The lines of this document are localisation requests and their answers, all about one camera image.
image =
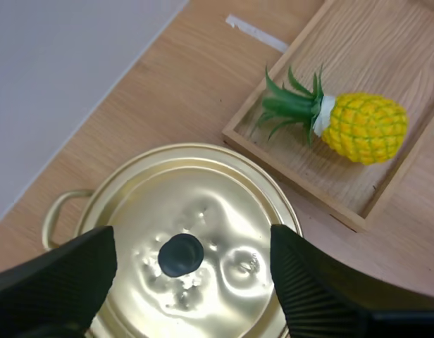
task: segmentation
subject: white wall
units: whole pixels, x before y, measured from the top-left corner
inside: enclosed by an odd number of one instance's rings
[[[0,219],[186,0],[0,0]]]

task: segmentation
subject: wooden tray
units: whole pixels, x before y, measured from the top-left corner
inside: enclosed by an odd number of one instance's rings
[[[383,210],[434,131],[434,10],[412,0],[327,0],[270,76],[286,84],[291,65],[311,88],[312,75],[322,64],[324,92],[382,94],[407,109],[409,132],[396,158],[369,166],[352,163],[317,138],[309,148],[300,126],[286,127],[270,141],[268,123],[251,134],[262,113],[265,80],[225,127],[223,137],[360,231]]]

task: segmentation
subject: pot handle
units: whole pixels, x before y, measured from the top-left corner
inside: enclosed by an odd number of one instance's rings
[[[42,227],[42,243],[46,251],[50,251],[59,247],[59,244],[51,241],[51,236],[54,232],[54,228],[56,227],[57,220],[59,219],[62,205],[69,199],[75,199],[78,197],[91,197],[93,193],[94,191],[91,189],[72,190],[69,192],[64,192],[52,203],[48,212],[46,213],[45,219],[43,220]]]

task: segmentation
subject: pineapple body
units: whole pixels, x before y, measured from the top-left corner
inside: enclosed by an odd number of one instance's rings
[[[407,133],[406,111],[394,101],[366,93],[342,94],[322,140],[340,155],[363,164],[394,157]]]

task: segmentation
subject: white tape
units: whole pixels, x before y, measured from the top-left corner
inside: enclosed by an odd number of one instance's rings
[[[336,98],[331,95],[324,95],[322,99],[321,112],[314,123],[314,133],[321,137],[323,131],[330,125],[331,111],[336,105]]]
[[[287,51],[287,49],[289,48],[289,46],[286,45],[283,41],[278,40],[276,37],[273,37],[270,34],[267,34],[266,32],[259,30],[258,28],[250,25],[249,23],[246,23],[243,20],[240,20],[239,18],[236,18],[233,14],[230,14],[226,18],[226,23],[233,28],[234,27],[239,28],[241,32],[244,32],[245,34],[254,37],[255,39],[263,42],[264,44],[269,45],[270,47],[282,53]]]

